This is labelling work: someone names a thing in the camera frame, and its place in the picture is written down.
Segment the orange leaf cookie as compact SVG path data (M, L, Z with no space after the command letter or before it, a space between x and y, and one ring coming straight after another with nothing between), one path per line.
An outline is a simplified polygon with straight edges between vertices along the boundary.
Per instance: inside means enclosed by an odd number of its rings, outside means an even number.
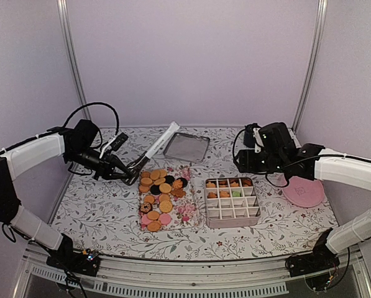
M211 182L211 181L208 181L208 182L206 183L206 187L207 187L207 188L216 188L216 184L213 183L213 182Z

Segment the silver white tongs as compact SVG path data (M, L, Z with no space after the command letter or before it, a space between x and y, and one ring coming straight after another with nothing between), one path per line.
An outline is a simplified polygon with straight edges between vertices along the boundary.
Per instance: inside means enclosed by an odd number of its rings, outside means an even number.
M130 170L130 177L122 179L122 182L127 185L131 186L135 183L136 179L139 177L139 174L142 168L152 159L152 157L158 152L158 150L162 147L162 145L173 137L175 132L178 131L180 126L176 122L172 122L169 127L161 134L161 136L154 141L154 143L149 146L149 148L138 157L138 159L130 162L127 165L127 168Z

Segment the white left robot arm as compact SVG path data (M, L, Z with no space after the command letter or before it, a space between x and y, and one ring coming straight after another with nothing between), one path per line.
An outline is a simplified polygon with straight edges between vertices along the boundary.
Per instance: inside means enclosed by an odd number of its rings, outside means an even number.
M126 133L116 132L112 139L94 145L100 129L90 120L81 119L75 127L66 124L30 137L9 148L0 150L0 222L14 232L35 242L52 255L65 269L74 269L79 263L79 253L73 250L70 237L51 227L24 204L26 194L35 191L42 202L57 195L58 176L46 186L26 186L32 174L39 174L52 159L63 158L68 170L73 165L85 169L83 175L95 180L131 180L135 174L115 152L127 141Z

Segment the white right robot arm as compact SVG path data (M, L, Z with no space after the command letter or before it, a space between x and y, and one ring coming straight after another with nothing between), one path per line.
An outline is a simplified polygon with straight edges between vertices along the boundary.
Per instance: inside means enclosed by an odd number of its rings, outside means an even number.
M280 174L285 184L294 178L321 181L325 185L341 184L345 187L371 193L371 159L335 151L324 145L296 144L294 136L283 122L263 127L246 125L245 149L232 151L232 160L241 173L268 177ZM322 270L332 256L345 249L371 239L371 206L348 222L323 232L317 239L308 266Z

